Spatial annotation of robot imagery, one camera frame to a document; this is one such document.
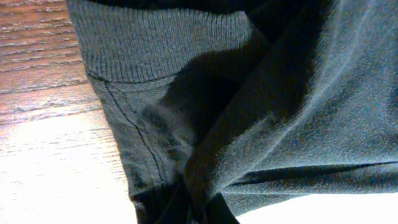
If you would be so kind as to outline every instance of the wood grain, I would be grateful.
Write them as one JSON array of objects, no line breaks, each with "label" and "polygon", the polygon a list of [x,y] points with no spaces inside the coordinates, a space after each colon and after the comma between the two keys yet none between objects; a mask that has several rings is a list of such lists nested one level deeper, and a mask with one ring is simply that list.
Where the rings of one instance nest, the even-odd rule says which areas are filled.
[{"label": "wood grain", "polygon": [[0,223],[135,223],[62,0],[0,2]]}]

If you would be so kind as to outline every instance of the ribbed cuff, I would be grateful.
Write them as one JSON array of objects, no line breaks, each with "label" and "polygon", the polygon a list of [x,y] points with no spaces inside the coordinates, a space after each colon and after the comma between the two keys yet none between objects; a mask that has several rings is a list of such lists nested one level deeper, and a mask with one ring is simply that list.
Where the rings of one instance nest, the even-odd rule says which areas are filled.
[{"label": "ribbed cuff", "polygon": [[[156,80],[181,72],[205,53],[245,48],[252,39],[266,43],[244,12],[135,10],[82,0],[67,0],[67,6],[86,69],[110,82]],[[263,52],[249,48],[240,63]]]}]

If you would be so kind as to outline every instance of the black fabric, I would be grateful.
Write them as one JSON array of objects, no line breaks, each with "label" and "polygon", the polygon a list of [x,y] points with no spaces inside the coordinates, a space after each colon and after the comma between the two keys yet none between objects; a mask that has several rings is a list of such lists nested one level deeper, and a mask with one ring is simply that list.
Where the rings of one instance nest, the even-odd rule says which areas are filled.
[{"label": "black fabric", "polygon": [[67,0],[140,224],[398,191],[398,1],[247,3]]}]

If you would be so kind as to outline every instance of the brown wood surface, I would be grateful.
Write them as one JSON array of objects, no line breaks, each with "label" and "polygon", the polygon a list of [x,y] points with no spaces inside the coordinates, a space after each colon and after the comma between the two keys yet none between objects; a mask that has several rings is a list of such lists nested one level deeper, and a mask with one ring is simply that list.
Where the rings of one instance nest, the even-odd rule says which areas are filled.
[{"label": "brown wood surface", "polygon": [[135,223],[62,0],[0,0],[0,223]]}]

